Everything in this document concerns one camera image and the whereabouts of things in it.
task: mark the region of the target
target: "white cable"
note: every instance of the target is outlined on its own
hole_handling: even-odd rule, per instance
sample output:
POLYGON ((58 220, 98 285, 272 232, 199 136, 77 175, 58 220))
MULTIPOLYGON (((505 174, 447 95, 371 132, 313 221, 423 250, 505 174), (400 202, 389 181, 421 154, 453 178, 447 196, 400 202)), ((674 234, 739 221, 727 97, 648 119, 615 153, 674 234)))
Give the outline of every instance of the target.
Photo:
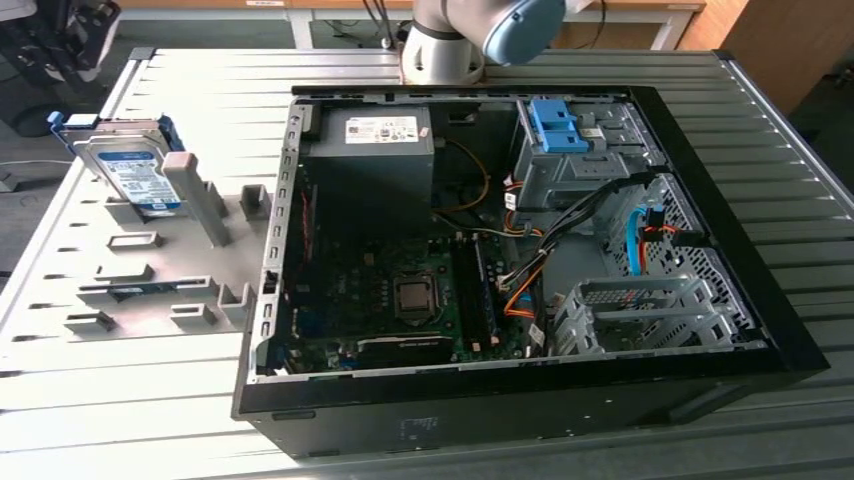
POLYGON ((0 165, 22 165, 26 163, 60 163, 62 165, 70 165, 73 160, 16 160, 13 162, 0 162, 0 165))

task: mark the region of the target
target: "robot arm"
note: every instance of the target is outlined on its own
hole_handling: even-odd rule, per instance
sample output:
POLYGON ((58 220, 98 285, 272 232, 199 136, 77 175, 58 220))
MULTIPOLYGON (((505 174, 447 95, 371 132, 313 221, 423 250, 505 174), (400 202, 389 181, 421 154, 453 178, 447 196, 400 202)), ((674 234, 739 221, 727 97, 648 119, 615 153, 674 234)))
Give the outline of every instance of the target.
POLYGON ((529 61, 563 23, 564 0, 420 0, 403 49, 407 83, 473 83, 488 56, 500 65, 529 61))

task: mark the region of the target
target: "blue cable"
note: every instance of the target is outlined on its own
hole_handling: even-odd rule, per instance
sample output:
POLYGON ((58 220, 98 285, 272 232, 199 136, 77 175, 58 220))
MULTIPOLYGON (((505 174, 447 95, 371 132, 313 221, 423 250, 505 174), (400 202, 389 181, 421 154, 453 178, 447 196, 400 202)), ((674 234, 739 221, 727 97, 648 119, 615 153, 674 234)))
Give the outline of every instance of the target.
POLYGON ((638 217, 646 214, 640 207, 628 214, 626 222, 626 257, 628 258, 628 272, 640 275, 640 258, 638 258, 638 217))

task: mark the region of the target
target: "white label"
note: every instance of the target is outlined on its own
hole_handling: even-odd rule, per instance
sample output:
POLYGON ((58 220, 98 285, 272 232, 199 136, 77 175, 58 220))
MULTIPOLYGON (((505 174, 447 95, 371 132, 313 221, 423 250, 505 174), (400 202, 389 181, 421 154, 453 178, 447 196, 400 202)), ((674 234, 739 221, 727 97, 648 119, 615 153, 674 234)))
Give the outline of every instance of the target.
POLYGON ((351 117, 347 120, 344 143, 415 143, 415 117, 351 117))
POLYGON ((602 133, 602 129, 599 127, 581 128, 579 129, 579 132, 581 132, 581 137, 585 138, 604 138, 604 133, 602 133))
POLYGON ((516 211, 516 196, 509 192, 504 193, 504 208, 516 211))
POLYGON ((116 288, 112 293, 142 293, 142 289, 138 287, 116 288))
POLYGON ((541 347, 543 341, 545 340, 545 334, 535 324, 531 324, 531 328, 528 328, 528 335, 531 336, 531 339, 536 342, 536 344, 541 347))
POLYGON ((97 158, 133 205, 146 210, 180 206, 172 184, 157 172, 157 158, 150 152, 100 152, 97 158))

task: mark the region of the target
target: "slotted metal table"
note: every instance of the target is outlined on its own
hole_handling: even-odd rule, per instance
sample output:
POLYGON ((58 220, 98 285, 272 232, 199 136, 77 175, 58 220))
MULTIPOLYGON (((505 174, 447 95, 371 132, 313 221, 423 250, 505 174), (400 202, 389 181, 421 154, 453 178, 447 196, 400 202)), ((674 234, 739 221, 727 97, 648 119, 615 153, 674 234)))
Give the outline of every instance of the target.
MULTIPOLYGON (((132 58, 104 110, 169 114, 203 178, 225 195, 272 183, 292 85, 397 82, 396 57, 377 51, 157 50, 132 58)), ((58 326, 56 298, 73 302, 69 289, 90 279, 56 283, 49 272, 68 262, 61 245, 85 252, 98 235, 80 221, 94 210, 84 210, 92 183, 77 161, 0 297, 4 479, 854 477, 854 202, 738 65, 712 53, 549 51, 487 75, 503 84, 659 89, 831 370, 682 427, 296 464, 229 419, 240 333, 150 323, 86 341, 58 326)), ((240 248, 240 258, 260 257, 255 243, 240 248)), ((185 261, 217 268, 204 259, 185 261)))

